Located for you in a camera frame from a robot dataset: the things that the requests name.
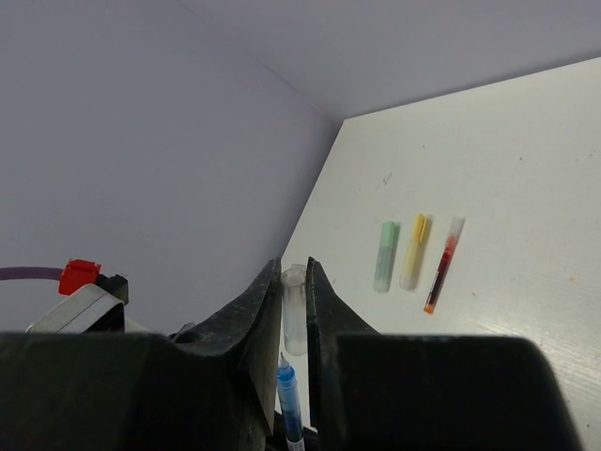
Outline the green highlighter pen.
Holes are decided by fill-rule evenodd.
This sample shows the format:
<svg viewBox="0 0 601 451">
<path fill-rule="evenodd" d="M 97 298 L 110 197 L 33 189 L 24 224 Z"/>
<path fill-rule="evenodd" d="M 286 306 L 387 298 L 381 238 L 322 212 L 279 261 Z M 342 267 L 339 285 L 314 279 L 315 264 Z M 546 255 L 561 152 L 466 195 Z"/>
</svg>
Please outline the green highlighter pen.
<svg viewBox="0 0 601 451">
<path fill-rule="evenodd" d="M 380 246 L 376 261 L 373 288 L 378 293 L 388 292 L 393 277 L 396 246 Z"/>
</svg>

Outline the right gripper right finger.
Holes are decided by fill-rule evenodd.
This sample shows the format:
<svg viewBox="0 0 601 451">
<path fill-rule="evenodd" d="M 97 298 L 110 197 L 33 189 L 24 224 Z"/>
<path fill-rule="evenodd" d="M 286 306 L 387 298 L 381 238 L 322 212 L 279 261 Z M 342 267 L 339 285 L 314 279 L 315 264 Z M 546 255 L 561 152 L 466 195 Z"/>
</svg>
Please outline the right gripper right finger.
<svg viewBox="0 0 601 451">
<path fill-rule="evenodd" d="M 578 450 L 530 340 L 381 334 L 306 271 L 310 423 L 324 450 Z"/>
</svg>

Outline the clear pen cap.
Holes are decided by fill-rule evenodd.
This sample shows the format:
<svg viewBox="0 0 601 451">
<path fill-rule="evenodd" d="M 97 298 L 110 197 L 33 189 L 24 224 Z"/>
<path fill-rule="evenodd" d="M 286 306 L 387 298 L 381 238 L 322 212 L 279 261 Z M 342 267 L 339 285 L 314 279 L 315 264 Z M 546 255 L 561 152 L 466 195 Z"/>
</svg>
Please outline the clear pen cap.
<svg viewBox="0 0 601 451">
<path fill-rule="evenodd" d="M 465 222 L 466 222 L 466 219 L 463 217 L 454 217 L 451 222 L 449 235 L 458 239 L 463 230 Z"/>
<path fill-rule="evenodd" d="M 285 350 L 293 356 L 307 352 L 306 267 L 293 264 L 281 276 Z"/>
</svg>

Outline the blue thin pen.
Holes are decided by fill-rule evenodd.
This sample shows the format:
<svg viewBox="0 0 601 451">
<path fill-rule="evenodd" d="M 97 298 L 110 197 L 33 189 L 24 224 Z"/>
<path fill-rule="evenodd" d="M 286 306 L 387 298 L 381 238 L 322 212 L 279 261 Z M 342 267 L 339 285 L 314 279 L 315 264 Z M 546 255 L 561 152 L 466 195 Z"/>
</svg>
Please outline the blue thin pen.
<svg viewBox="0 0 601 451">
<path fill-rule="evenodd" d="M 277 367 L 277 394 L 284 419 L 287 449 L 305 451 L 296 373 L 282 353 Z"/>
</svg>

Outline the green pen cap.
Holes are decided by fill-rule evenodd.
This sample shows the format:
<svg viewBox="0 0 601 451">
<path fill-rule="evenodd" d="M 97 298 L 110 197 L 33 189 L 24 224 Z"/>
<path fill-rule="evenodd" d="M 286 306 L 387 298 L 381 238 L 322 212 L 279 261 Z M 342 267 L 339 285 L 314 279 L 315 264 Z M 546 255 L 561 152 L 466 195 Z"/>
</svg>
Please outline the green pen cap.
<svg viewBox="0 0 601 451">
<path fill-rule="evenodd" d="M 394 221 L 384 222 L 380 229 L 379 246 L 394 248 L 397 241 L 398 231 L 399 225 Z"/>
</svg>

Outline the yellow highlighter pen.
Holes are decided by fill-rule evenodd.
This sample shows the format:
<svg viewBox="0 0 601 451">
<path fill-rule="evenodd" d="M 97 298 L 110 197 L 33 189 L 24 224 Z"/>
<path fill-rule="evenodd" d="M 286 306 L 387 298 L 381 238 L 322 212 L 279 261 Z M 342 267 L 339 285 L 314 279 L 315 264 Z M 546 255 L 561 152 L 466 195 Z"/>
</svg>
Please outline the yellow highlighter pen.
<svg viewBox="0 0 601 451">
<path fill-rule="evenodd" d="M 402 289 L 413 290 L 417 284 L 422 263 L 424 245 L 419 240 L 408 244 L 399 284 Z"/>
</svg>

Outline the red thin pen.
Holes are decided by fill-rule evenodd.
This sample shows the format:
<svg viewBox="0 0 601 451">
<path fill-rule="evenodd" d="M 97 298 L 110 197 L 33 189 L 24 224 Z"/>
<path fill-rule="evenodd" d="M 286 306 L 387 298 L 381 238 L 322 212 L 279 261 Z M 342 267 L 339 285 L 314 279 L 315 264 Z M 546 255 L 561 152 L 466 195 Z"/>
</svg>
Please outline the red thin pen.
<svg viewBox="0 0 601 451">
<path fill-rule="evenodd" d="M 437 303 L 438 297 L 439 297 L 439 293 L 440 293 L 444 278 L 446 276 L 446 273 L 448 271 L 451 259 L 454 255 L 457 242 L 458 242 L 458 237 L 453 234 L 450 234 L 446 240 L 445 248 L 444 248 L 442 256 L 440 258 L 433 284 L 428 292 L 428 296 L 425 301 L 424 312 L 427 314 L 432 314 L 435 310 L 436 303 Z"/>
</svg>

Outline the yellow pen cap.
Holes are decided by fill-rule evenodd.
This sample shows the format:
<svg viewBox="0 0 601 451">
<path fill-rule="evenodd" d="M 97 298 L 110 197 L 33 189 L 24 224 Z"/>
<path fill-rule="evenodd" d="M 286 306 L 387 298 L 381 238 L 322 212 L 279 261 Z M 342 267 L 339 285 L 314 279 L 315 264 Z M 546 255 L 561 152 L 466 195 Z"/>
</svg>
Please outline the yellow pen cap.
<svg viewBox="0 0 601 451">
<path fill-rule="evenodd" d="M 430 218 L 427 215 L 418 213 L 414 217 L 412 229 L 410 232 L 410 242 L 422 245 L 425 243 Z"/>
</svg>

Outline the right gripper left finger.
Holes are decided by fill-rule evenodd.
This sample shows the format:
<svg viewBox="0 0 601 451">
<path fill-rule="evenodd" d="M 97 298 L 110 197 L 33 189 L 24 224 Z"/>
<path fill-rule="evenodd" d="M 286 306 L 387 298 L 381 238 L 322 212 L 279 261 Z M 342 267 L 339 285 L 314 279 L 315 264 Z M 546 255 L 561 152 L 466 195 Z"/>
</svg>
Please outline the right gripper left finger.
<svg viewBox="0 0 601 451">
<path fill-rule="evenodd" d="M 62 270 L 7 268 L 5 280 Z M 202 322 L 155 334 L 4 333 L 5 450 L 261 450 L 273 432 L 281 263 Z"/>
</svg>

